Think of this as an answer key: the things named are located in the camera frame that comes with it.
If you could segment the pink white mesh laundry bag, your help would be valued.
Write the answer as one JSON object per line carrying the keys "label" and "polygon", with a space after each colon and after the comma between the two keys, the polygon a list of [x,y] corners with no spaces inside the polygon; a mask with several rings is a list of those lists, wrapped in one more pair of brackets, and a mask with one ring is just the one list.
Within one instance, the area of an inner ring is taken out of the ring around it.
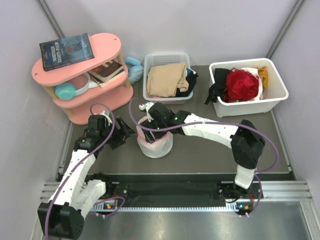
{"label": "pink white mesh laundry bag", "polygon": [[145,139],[143,129],[136,125],[136,131],[137,143],[142,153],[147,157],[157,159],[164,157],[171,151],[174,141],[171,132],[167,132],[161,139],[156,140],[154,143],[148,143]]}

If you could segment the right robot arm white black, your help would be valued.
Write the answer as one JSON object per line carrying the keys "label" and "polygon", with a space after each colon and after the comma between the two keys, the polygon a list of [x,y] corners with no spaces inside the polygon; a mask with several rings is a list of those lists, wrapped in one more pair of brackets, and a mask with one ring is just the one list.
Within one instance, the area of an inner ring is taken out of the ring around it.
{"label": "right robot arm white black", "polygon": [[255,132],[250,121],[243,120],[240,126],[223,125],[189,111],[173,112],[159,102],[141,104],[139,109],[147,116],[141,125],[149,143],[154,143],[170,132],[200,137],[230,148],[237,164],[236,175],[232,186],[220,189],[220,196],[225,200],[235,201],[251,193],[254,174],[266,141]]}

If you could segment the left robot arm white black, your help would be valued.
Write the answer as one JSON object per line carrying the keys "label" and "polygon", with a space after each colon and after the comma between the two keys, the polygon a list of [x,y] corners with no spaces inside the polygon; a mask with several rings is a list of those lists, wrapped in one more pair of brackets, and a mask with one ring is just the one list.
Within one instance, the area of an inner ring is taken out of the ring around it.
{"label": "left robot arm white black", "polygon": [[88,171],[104,145],[114,150],[134,134],[119,116],[101,113],[89,117],[83,135],[74,143],[60,184],[50,199],[37,209],[45,239],[77,240],[81,236],[85,218],[97,200],[109,198],[114,191],[109,177],[99,174],[96,179],[88,179]]}

